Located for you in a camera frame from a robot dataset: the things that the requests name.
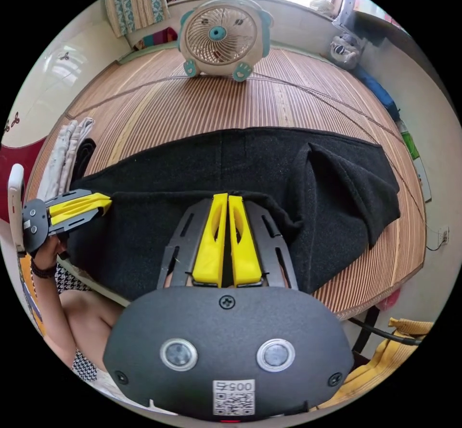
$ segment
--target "black cloth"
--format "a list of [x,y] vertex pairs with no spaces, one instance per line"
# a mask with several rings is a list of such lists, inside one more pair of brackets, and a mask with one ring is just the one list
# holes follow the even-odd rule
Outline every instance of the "black cloth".
[[312,293],[400,217],[381,146],[295,128],[223,130],[142,151],[76,181],[110,195],[109,212],[71,233],[71,262],[128,300],[156,288],[165,246],[187,208],[214,193],[267,208],[300,290]]
[[83,178],[95,149],[96,143],[91,138],[86,138],[82,141],[76,152],[76,161],[74,162],[74,169],[72,170],[71,184]]

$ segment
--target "fan foot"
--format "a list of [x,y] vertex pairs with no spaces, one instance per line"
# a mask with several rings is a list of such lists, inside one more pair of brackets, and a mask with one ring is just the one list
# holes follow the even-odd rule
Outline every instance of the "fan foot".
[[232,78],[236,82],[244,82],[252,73],[252,67],[245,63],[239,63],[235,71],[232,73]]
[[196,63],[192,60],[189,59],[183,64],[184,72],[186,72],[186,75],[188,77],[195,77],[198,74]]

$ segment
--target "yellow bag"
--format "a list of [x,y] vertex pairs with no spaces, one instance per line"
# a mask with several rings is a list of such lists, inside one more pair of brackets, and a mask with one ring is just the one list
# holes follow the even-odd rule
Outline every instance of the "yellow bag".
[[[416,322],[391,318],[389,327],[395,327],[393,335],[422,340],[431,330],[432,322]],[[323,409],[361,396],[388,378],[415,350],[417,346],[403,345],[384,340],[375,350],[373,358],[351,372],[333,398],[310,410]]]

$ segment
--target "black gripper frame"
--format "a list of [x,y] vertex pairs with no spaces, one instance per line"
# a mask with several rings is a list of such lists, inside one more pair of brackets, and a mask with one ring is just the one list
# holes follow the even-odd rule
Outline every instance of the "black gripper frame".
[[172,273],[170,287],[184,287],[188,276],[192,276],[211,206],[212,199],[202,199],[189,207],[181,218],[165,247],[157,289],[164,288],[169,273]]
[[[48,211],[48,209],[53,205],[85,197],[89,194],[92,194],[89,190],[76,189],[75,191],[66,192],[65,194],[59,195],[47,201],[33,199],[27,202],[23,206],[22,211],[25,251],[34,258],[39,248],[47,240],[48,236],[57,235],[61,242],[65,242],[67,240],[68,233],[71,230],[76,229],[80,225],[92,220],[99,212],[98,209],[69,218],[57,225],[52,225]],[[60,254],[60,258],[63,260],[68,258],[68,256],[67,252]]]
[[[262,276],[266,278],[268,286],[285,287],[281,276],[282,267],[288,287],[298,290],[289,249],[270,213],[252,201],[245,201],[244,207],[257,249]],[[258,285],[243,284],[238,288]]]

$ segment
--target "electrical outlet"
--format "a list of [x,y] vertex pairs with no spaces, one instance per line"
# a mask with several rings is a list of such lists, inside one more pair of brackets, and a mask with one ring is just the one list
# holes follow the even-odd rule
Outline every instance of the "electrical outlet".
[[449,242],[449,226],[442,226],[438,230],[438,246],[446,245]]

